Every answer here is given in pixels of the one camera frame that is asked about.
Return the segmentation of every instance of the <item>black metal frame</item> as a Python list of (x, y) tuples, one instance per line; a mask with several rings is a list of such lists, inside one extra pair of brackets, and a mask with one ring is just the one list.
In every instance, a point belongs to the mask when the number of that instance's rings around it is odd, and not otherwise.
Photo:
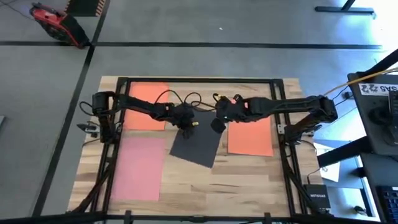
[[(280, 91), (280, 98), (286, 99), (284, 83), (282, 79), (247, 79), (247, 78), (119, 78), (116, 86), (116, 92), (122, 92), (124, 87), (124, 93), (128, 94), (130, 91), (131, 82), (189, 82), (189, 83), (264, 83), (269, 84), (271, 89), (271, 98), (277, 99), (276, 88)], [(120, 112), (119, 121), (124, 121), (125, 111)], [(284, 119), (286, 125), (290, 124), (290, 118), (288, 113), (284, 113)], [(115, 122), (116, 115), (112, 117), (112, 122)], [(276, 124), (281, 124), (280, 114), (275, 114)], [(284, 135), (278, 134), (279, 148), (281, 155), (282, 170), (284, 173), (285, 188), (287, 194), (287, 202), (289, 206), (290, 217), (271, 217), (270, 213), (265, 213), (263, 217), (205, 217), (205, 216), (157, 216), (157, 215), (132, 215), (131, 211), (126, 211), (125, 215), (108, 215), (109, 200), (111, 197), (111, 189), (113, 184), (114, 171), (116, 168), (116, 161), (118, 158), (119, 142), (118, 139), (113, 144), (113, 153), (111, 157), (108, 157), (111, 144), (105, 143), (103, 145), (103, 153), (101, 155), (99, 169), (97, 173), (96, 184), (90, 191), (88, 197), (84, 199), (81, 205), (71, 212), (60, 215), (49, 215), (41, 217), (29, 217), (29, 218), (15, 218), (8, 220), (0, 220), (0, 224), (12, 223), (92, 223), (97, 221), (106, 220), (124, 220), (124, 223), (133, 223), (134, 220), (168, 220), (168, 221), (190, 221), (195, 223), (203, 223), (208, 221), (236, 221), (236, 222), (262, 222), (265, 224), (271, 224), (272, 222), (294, 222), (294, 223), (375, 223), (375, 222), (364, 222), (357, 220), (350, 220), (345, 218), (334, 218), (329, 215), (322, 214), (319, 208), (311, 202), (310, 197), (305, 191), (300, 177), (299, 163), (297, 160), (296, 148), (293, 144), (288, 145), (291, 151), (291, 163), (293, 169), (290, 167), (288, 158), (286, 155), (286, 143), (284, 141)], [(98, 199), (100, 196), (99, 189), (104, 184), (105, 180), (106, 189), (104, 193), (104, 200), (102, 208), (98, 209)], [(292, 186), (290, 182), (296, 186), (298, 190), (299, 202), (301, 212), (297, 213), (294, 207), (294, 198), (292, 193)], [(86, 212), (89, 204), (91, 204), (90, 211)], [(307, 212), (307, 207), (312, 211), (312, 215)]]
[(351, 7), (355, 0), (347, 0), (343, 7), (332, 7), (332, 6), (317, 6), (315, 10), (317, 12), (343, 12), (343, 13), (357, 13), (357, 14), (373, 14), (373, 8), (365, 7)]

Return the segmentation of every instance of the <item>pink paper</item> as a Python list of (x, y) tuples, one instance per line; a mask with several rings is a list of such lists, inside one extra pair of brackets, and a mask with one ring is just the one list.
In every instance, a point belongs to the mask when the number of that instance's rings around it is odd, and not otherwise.
[(164, 157), (164, 139), (123, 138), (111, 198), (158, 201)]

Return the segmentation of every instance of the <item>orange paper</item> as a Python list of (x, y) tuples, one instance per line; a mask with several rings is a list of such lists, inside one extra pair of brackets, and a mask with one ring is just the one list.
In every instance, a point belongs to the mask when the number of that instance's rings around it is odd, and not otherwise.
[[(129, 95), (140, 100), (155, 103), (159, 95), (168, 89), (169, 86), (166, 83), (132, 82)], [(157, 102), (165, 103), (168, 98), (169, 93), (164, 93)], [(127, 129), (164, 130), (165, 124), (165, 121), (156, 121), (147, 114), (132, 110), (126, 110), (126, 115), (124, 117), (124, 127)]]
[(228, 153), (273, 156), (271, 118), (228, 125)]

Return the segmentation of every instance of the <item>black keyboard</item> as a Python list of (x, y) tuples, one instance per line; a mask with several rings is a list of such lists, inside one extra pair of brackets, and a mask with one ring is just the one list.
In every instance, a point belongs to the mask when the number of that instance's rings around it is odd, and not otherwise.
[(398, 187), (377, 187), (384, 216), (389, 223), (398, 224)]

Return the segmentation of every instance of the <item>yellow cable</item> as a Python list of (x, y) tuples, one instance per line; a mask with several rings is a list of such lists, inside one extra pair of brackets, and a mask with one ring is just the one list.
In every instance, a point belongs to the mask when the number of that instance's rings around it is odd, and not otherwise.
[(346, 85), (351, 85), (351, 84), (366, 80), (368, 78), (373, 78), (373, 77), (376, 77), (376, 76), (384, 74), (384, 73), (394, 72), (396, 70), (398, 70), (398, 67), (392, 68), (392, 69), (387, 69), (387, 70), (384, 70), (384, 71), (381, 71), (381, 72), (376, 72), (376, 73), (373, 73), (373, 74), (370, 74), (370, 75), (366, 75), (365, 77), (358, 78), (358, 79), (355, 79), (355, 80), (350, 81), (348, 83), (344, 83), (344, 84), (338, 85), (338, 86), (332, 88), (331, 90), (327, 91), (323, 96), (326, 96), (327, 94), (329, 94), (329, 93), (331, 93), (331, 92), (333, 92), (333, 91), (335, 91), (335, 90), (337, 90), (337, 89), (339, 89), (341, 87), (344, 87)]

